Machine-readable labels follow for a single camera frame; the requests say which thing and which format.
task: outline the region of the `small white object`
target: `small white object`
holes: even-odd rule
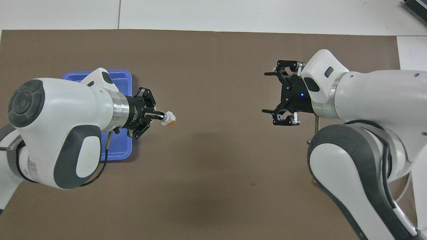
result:
[[[164,118],[161,121],[161,124],[163,126],[172,125],[175,123],[175,121],[176,121],[175,115],[173,115],[173,113],[171,111],[167,111],[164,114]]]

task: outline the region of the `black cable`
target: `black cable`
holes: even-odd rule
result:
[[[87,185],[93,183],[95,180],[97,180],[99,178],[99,176],[101,176],[101,174],[104,172],[105,166],[107,165],[107,155],[108,155],[108,149],[105,150],[104,165],[102,166],[101,171],[98,173],[98,175],[94,179],[92,179],[86,183],[83,183],[82,185],[80,185],[80,187],[87,186]]]
[[[94,179],[92,179],[92,180],[90,180],[90,181],[88,181],[88,182],[86,182],[86,183],[83,183],[82,185],[80,185],[80,187],[87,186],[87,185],[89,185],[89,184],[93,183],[93,182],[94,182],[95,180],[97,180],[97,179],[99,178],[99,176],[101,176],[101,174],[104,172],[105,166],[107,165],[107,155],[108,155],[108,148],[110,147],[111,135],[112,135],[112,132],[108,132],[107,142],[105,143],[105,159],[104,159],[104,165],[102,166],[101,171],[98,173],[98,175],[97,175]]]

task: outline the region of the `metal rod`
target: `metal rod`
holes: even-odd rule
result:
[[[319,131],[319,116],[315,116],[314,119],[314,135]]]

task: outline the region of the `cable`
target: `cable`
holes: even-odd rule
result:
[[[408,187],[409,187],[409,183],[411,182],[411,180],[412,180],[412,173],[411,173],[411,172],[409,172],[408,177],[406,178],[405,187],[403,188],[403,190],[402,190],[402,192],[400,193],[399,197],[397,197],[397,198],[396,198],[396,200],[395,200],[396,202],[399,202],[399,201],[400,201],[400,199],[405,195],[405,192],[406,192],[406,190],[408,189]]]
[[[108,132],[107,142],[105,143],[105,159],[104,159],[104,165],[102,166],[101,171],[98,173],[98,175],[97,175],[94,179],[92,179],[92,180],[90,180],[90,181],[88,181],[88,182],[86,182],[86,183],[83,183],[82,185],[80,185],[80,187],[87,186],[87,185],[89,185],[89,184],[93,183],[93,182],[94,182],[95,180],[97,180],[97,179],[99,178],[99,176],[101,176],[101,174],[104,172],[105,166],[107,165],[107,155],[108,155],[108,148],[110,147],[111,134],[112,134],[112,132]]]

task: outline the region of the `white floor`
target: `white floor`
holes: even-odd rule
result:
[[[403,0],[0,0],[0,35],[2,29],[118,28],[392,35],[398,36],[401,69],[427,71],[427,26],[403,9],[402,3]],[[419,220],[427,225],[427,216]]]

